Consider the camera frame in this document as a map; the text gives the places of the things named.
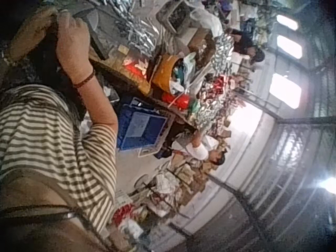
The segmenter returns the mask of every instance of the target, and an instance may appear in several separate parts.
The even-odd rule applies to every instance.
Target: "hand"
[[[74,84],[82,82],[92,73],[89,47],[87,24],[80,18],[74,19],[69,12],[61,12],[58,18],[56,54],[63,70]]]
[[[56,13],[54,7],[45,7],[24,21],[8,49],[11,61],[22,59],[44,39],[47,29],[51,26],[52,16]]]

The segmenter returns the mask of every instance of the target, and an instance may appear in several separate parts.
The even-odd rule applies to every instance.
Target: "light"
[[[269,92],[292,109],[297,109],[301,99],[301,88],[279,74],[273,74]]]
[[[297,30],[299,28],[298,22],[282,15],[277,16],[277,21],[292,30]]]
[[[320,186],[326,189],[329,193],[336,194],[336,178],[331,177],[320,183]]]
[[[282,50],[291,54],[293,57],[297,59],[302,58],[302,47],[298,43],[278,35],[277,44]]]
[[[230,129],[235,132],[240,131],[252,135],[257,128],[263,112],[250,103],[246,103],[245,105],[243,108],[237,108],[230,117]]]

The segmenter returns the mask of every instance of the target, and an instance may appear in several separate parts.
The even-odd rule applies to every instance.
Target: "orange container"
[[[181,58],[176,55],[163,55],[160,65],[154,74],[152,82],[167,93],[170,93],[169,81],[174,65]]]

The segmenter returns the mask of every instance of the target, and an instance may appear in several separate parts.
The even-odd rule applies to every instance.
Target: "white shirt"
[[[219,142],[209,135],[205,135],[202,138],[201,144],[194,148],[192,143],[186,145],[183,148],[177,141],[172,144],[172,149],[182,151],[185,154],[189,154],[193,158],[198,160],[206,160],[209,157],[209,151],[214,150],[218,147]]]

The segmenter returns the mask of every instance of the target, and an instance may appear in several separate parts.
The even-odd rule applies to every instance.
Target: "striped shirt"
[[[100,232],[113,210],[116,133],[95,124],[81,138],[78,120],[48,87],[9,92],[0,110],[0,180],[15,170],[56,180]]]

